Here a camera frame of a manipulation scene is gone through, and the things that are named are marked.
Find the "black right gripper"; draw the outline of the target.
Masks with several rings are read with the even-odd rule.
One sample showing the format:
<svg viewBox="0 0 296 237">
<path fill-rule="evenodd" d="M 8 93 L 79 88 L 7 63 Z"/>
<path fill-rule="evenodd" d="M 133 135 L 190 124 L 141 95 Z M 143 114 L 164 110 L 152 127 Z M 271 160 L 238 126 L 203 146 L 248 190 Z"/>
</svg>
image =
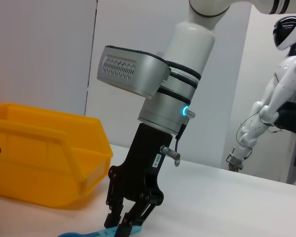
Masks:
<svg viewBox="0 0 296 237">
<path fill-rule="evenodd" d="M 172 138 L 171 134 L 141 123 L 125 161 L 119 166 L 111 166 L 106 200 L 111 213 L 107 215 L 104 226 L 118 225 L 117 236 L 130 236 L 133 227 L 141 227 L 154 208 L 162 204 L 164 194 L 158 187 L 157 177 L 165 155 L 160 148 L 168 147 Z M 118 224 L 124 198 L 135 204 Z"/>
</svg>

